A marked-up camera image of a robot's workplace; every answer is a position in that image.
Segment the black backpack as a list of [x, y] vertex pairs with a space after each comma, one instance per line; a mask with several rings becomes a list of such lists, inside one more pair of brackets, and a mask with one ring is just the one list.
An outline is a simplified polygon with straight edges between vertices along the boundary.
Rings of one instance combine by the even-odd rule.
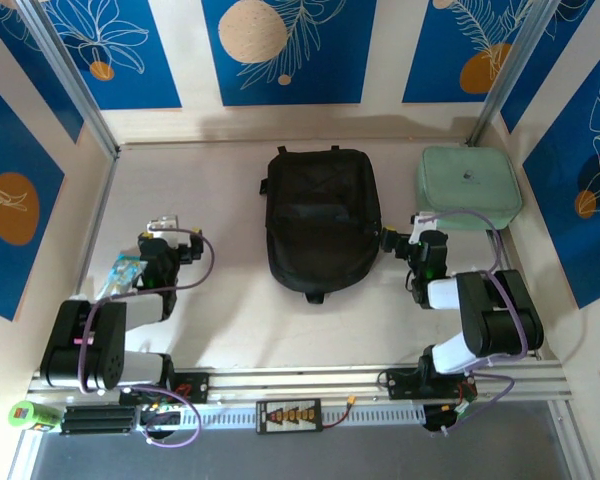
[[320, 305], [363, 280], [379, 253], [381, 208], [368, 155], [337, 145], [293, 152], [267, 166], [267, 258], [274, 279]]

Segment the colourful blue snack packet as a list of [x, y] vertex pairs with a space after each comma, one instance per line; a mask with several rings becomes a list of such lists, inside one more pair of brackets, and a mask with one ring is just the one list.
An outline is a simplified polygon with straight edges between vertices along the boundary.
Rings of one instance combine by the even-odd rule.
[[148, 262], [141, 260], [139, 256], [120, 254], [95, 299], [101, 300], [130, 292], [147, 265]]

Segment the mint green zip case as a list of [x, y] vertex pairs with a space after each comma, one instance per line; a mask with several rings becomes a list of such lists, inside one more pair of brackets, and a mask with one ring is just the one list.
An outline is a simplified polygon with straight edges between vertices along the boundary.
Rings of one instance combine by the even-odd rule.
[[472, 210], [488, 217], [498, 230], [506, 228], [523, 205], [508, 156], [491, 147], [426, 148], [415, 190], [420, 212]]

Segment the black ribbed battery box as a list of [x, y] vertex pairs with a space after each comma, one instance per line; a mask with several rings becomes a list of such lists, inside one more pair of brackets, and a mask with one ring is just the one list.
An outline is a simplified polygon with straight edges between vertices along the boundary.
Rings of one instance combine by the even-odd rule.
[[67, 406], [61, 421], [61, 434], [127, 434], [136, 428], [136, 419], [133, 406]]

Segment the black power distribution board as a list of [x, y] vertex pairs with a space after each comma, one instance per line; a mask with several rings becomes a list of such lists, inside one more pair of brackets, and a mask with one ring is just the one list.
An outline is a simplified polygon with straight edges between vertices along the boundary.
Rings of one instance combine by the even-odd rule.
[[320, 399], [265, 400], [256, 403], [256, 432], [259, 435], [322, 430]]

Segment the green drink can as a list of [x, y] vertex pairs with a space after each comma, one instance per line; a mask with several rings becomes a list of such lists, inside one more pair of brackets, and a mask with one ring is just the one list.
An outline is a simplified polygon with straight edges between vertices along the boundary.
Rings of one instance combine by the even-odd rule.
[[22, 400], [12, 406], [8, 423], [20, 430], [47, 432], [59, 426], [62, 417], [63, 413], [54, 407]]

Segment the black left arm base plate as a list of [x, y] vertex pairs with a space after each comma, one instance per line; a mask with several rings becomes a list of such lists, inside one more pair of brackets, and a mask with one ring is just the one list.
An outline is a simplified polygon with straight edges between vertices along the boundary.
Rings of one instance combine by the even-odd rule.
[[[175, 373], [168, 377], [159, 386], [170, 390], [186, 398], [192, 404], [205, 404], [209, 392], [210, 375], [206, 372], [185, 372]], [[154, 404], [174, 404], [181, 405], [181, 402], [165, 394], [131, 390], [129, 393], [121, 392], [119, 395], [121, 405], [149, 405]]]

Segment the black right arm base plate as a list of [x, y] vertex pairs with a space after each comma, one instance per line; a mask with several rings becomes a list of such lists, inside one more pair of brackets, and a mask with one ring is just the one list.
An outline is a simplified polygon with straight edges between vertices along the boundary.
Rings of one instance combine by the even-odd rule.
[[472, 377], [464, 374], [425, 373], [417, 368], [389, 368], [377, 377], [380, 386], [388, 391], [391, 400], [473, 401], [477, 387]]

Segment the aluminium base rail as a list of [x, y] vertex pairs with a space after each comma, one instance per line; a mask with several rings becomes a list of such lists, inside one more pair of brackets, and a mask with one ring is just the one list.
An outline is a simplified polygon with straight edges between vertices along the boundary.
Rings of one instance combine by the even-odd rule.
[[[211, 404], [246, 404], [259, 399], [322, 398], [335, 402], [348, 396], [362, 401], [386, 401], [387, 389], [378, 379], [384, 365], [309, 368], [211, 369], [207, 400]], [[514, 381], [506, 401], [570, 400], [573, 398], [557, 361], [526, 359], [500, 363], [474, 373], [478, 399], [495, 397]]]

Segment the aluminium corner post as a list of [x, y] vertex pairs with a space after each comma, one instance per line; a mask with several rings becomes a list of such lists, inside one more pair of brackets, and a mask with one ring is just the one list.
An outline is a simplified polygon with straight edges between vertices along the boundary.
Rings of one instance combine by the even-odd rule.
[[499, 114], [518, 81], [546, 27], [556, 13], [560, 1], [534, 0], [532, 2], [529, 16], [524, 20], [509, 55], [483, 102], [480, 115], [465, 141], [466, 146], [476, 147], [480, 144], [488, 127]]
[[96, 141], [115, 162], [119, 145], [71, 55], [38, 0], [14, 0], [24, 23], [56, 77], [90, 127]]

